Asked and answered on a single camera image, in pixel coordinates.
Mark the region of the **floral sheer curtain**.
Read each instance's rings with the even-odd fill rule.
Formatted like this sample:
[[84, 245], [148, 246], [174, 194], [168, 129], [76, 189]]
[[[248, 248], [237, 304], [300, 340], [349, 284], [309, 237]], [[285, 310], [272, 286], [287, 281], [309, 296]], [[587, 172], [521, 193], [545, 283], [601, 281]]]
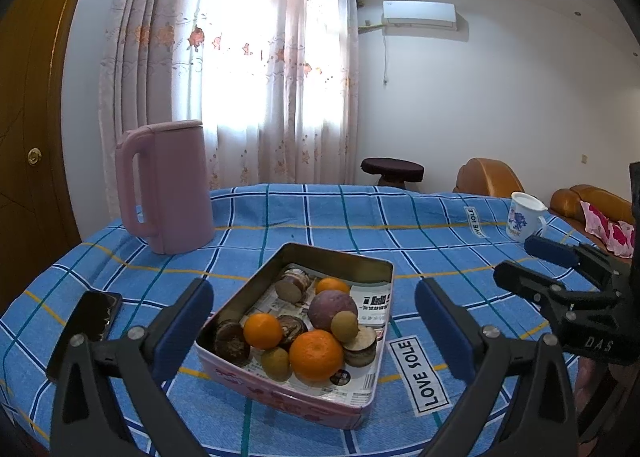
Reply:
[[360, 0], [113, 0], [99, 124], [107, 209], [115, 148], [198, 120], [210, 188], [355, 180]]

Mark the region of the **purple passion fruit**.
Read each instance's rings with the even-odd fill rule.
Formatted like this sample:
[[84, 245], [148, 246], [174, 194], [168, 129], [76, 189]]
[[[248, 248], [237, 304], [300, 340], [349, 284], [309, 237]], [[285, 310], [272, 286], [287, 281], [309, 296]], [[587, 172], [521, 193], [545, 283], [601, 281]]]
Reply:
[[311, 300], [308, 318], [314, 328], [329, 330], [333, 317], [343, 311], [358, 316], [358, 307], [352, 297], [340, 290], [324, 290]]

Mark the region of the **small orange tangerine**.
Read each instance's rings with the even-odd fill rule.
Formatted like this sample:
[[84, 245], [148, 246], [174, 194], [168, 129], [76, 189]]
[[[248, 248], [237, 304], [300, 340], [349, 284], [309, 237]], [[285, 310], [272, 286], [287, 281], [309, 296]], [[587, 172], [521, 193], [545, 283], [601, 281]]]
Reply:
[[316, 287], [314, 288], [317, 295], [328, 290], [344, 292], [348, 295], [350, 292], [350, 286], [349, 284], [346, 284], [345, 281], [341, 281], [341, 279], [334, 277], [324, 277], [319, 279]]
[[283, 330], [277, 317], [268, 313], [255, 313], [245, 321], [243, 336], [251, 347], [270, 350], [281, 342]]

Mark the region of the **black smartphone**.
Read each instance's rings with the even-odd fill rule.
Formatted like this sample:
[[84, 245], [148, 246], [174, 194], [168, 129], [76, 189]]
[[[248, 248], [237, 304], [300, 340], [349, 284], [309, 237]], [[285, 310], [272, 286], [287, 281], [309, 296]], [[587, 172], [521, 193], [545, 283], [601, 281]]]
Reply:
[[84, 335], [91, 342], [106, 339], [121, 306], [119, 293], [90, 290], [81, 295], [49, 359], [46, 375], [50, 381], [58, 380], [70, 339], [75, 335]]

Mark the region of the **printed paper liner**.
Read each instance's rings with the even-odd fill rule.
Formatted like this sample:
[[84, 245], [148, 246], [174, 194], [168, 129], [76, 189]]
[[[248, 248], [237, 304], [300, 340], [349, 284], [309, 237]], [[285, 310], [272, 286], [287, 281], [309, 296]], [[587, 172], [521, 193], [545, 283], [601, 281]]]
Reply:
[[[308, 288], [305, 298], [302, 302], [292, 304], [281, 300], [274, 284], [280, 278], [281, 274], [287, 267], [297, 267], [303, 269], [311, 278], [311, 285]], [[350, 286], [349, 295], [355, 301], [358, 307], [358, 325], [372, 327], [378, 335], [378, 344], [376, 344], [376, 355], [374, 361], [366, 367], [352, 367], [345, 363], [340, 370], [335, 373], [329, 380], [323, 382], [310, 382], [296, 376], [291, 367], [291, 374], [286, 381], [271, 380], [262, 370], [260, 358], [262, 353], [267, 350], [258, 350], [250, 347], [250, 359], [243, 367], [252, 375], [265, 378], [272, 382], [282, 385], [292, 391], [307, 394], [312, 397], [319, 397], [335, 404], [346, 405], [349, 407], [361, 407], [370, 402], [373, 395], [373, 389], [376, 376], [378, 375], [378, 361], [380, 360], [380, 345], [383, 336], [386, 333], [388, 316], [390, 316], [390, 296], [392, 295], [392, 286], [389, 283], [357, 284], [355, 281], [349, 281], [345, 277], [331, 276], [322, 274], [307, 267], [298, 264], [288, 264], [280, 271], [274, 281], [269, 284], [266, 291], [257, 299], [255, 304], [248, 308], [243, 314], [240, 324], [244, 325], [247, 318], [255, 313], [268, 313], [274, 317], [280, 315], [292, 315], [303, 319], [308, 331], [317, 330], [311, 325], [308, 318], [308, 309], [312, 299], [317, 295], [314, 291], [318, 280], [324, 277], [334, 277], [345, 281]]]

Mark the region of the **dark brown round fruit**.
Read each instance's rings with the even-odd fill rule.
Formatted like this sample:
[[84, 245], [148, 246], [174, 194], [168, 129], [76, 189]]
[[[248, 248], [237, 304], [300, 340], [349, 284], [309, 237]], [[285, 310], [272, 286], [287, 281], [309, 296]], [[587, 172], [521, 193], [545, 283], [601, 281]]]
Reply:
[[225, 361], [243, 366], [250, 359], [250, 344], [239, 321], [221, 321], [214, 339], [214, 353]]

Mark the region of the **small brown longan fruit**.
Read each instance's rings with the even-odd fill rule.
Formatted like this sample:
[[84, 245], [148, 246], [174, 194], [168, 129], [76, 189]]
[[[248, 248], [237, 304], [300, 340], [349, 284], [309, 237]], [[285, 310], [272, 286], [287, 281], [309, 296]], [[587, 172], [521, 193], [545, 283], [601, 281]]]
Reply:
[[358, 317], [351, 311], [337, 312], [331, 321], [331, 333], [341, 343], [352, 342], [359, 331]]

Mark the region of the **white air conditioner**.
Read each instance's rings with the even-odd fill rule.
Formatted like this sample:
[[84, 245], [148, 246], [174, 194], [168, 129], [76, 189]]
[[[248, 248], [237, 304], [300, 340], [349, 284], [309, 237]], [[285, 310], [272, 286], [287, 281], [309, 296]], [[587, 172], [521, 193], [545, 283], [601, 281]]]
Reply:
[[454, 4], [427, 1], [384, 1], [382, 21], [392, 26], [457, 29]]

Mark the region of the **small green-brown kiwi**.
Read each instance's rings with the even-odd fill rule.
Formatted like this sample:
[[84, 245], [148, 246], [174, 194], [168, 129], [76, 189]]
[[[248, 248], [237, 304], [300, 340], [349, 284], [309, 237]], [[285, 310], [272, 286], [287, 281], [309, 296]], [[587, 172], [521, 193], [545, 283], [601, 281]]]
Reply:
[[275, 347], [262, 353], [260, 365], [271, 380], [282, 382], [290, 377], [290, 359], [288, 352], [282, 347]]

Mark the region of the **dark round stool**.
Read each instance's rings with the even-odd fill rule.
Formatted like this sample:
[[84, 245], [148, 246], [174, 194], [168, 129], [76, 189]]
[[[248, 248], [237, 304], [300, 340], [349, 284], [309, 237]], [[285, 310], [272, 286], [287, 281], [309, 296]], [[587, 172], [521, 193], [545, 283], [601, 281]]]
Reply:
[[361, 170], [378, 176], [378, 186], [405, 189], [407, 184], [421, 183], [424, 166], [419, 163], [395, 158], [366, 158], [361, 161]]

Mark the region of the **wooden door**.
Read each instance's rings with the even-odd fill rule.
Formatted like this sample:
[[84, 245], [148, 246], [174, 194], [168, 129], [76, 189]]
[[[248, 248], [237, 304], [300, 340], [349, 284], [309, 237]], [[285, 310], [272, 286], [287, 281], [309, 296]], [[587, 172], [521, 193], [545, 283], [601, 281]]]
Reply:
[[1, 19], [1, 305], [80, 236], [62, 147], [62, 81], [78, 0], [13, 0]]

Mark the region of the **dark brown date piece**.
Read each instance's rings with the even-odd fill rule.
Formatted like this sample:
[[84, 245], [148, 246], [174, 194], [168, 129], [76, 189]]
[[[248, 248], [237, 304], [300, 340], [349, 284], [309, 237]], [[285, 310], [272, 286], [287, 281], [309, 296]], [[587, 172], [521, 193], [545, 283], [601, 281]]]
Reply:
[[280, 321], [283, 333], [279, 347], [288, 351], [295, 339], [303, 333], [306, 333], [308, 328], [303, 319], [292, 315], [280, 315], [278, 321]]

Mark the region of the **pink floral cushion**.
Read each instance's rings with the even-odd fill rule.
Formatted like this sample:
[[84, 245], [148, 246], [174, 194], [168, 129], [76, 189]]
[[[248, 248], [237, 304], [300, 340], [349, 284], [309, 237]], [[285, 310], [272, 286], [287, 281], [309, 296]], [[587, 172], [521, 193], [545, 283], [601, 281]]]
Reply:
[[596, 206], [582, 201], [582, 213], [585, 217], [585, 230], [588, 234], [598, 237], [604, 247], [612, 255], [623, 259], [631, 259], [634, 255], [636, 243], [636, 229], [625, 221], [612, 221]]

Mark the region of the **white floral mug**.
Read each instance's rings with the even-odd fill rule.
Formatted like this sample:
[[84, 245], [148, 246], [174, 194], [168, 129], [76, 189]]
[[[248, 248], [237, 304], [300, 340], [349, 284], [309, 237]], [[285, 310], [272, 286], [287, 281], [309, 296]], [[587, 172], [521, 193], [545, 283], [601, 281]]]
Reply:
[[513, 191], [506, 220], [506, 235], [517, 243], [525, 243], [532, 236], [543, 236], [548, 223], [548, 208], [538, 198], [526, 192]]

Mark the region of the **large orange tangerine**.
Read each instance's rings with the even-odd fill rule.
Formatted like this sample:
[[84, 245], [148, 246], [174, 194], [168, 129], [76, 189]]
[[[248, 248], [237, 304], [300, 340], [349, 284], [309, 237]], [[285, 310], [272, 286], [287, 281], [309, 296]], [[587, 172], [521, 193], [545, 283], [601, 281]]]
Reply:
[[288, 358], [293, 373], [310, 382], [329, 380], [344, 363], [341, 343], [326, 330], [312, 330], [291, 344]]

